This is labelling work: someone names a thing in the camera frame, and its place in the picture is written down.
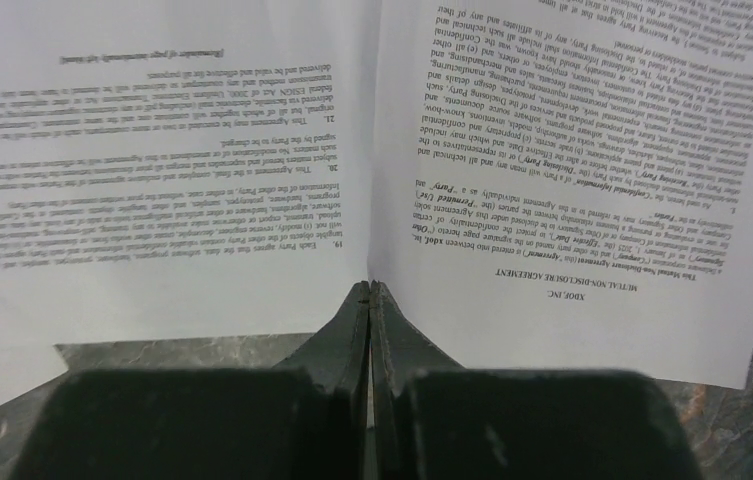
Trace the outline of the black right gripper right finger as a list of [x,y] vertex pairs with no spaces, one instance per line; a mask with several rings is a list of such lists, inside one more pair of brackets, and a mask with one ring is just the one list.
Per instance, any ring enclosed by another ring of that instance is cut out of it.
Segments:
[[697,479],[674,407],[621,370],[467,369],[373,283],[375,451],[383,479]]

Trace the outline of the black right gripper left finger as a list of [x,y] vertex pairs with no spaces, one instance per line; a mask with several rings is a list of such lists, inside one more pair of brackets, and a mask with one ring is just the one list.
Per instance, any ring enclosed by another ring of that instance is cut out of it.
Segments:
[[107,369],[48,399],[15,479],[358,479],[367,429],[368,300],[270,368]]

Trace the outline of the printed paper sheet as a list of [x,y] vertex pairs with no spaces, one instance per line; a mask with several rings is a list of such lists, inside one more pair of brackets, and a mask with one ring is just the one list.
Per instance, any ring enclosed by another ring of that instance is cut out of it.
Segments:
[[471,368],[741,388],[753,1],[386,1],[369,265]]
[[0,1],[0,348],[313,332],[367,276],[377,1]]

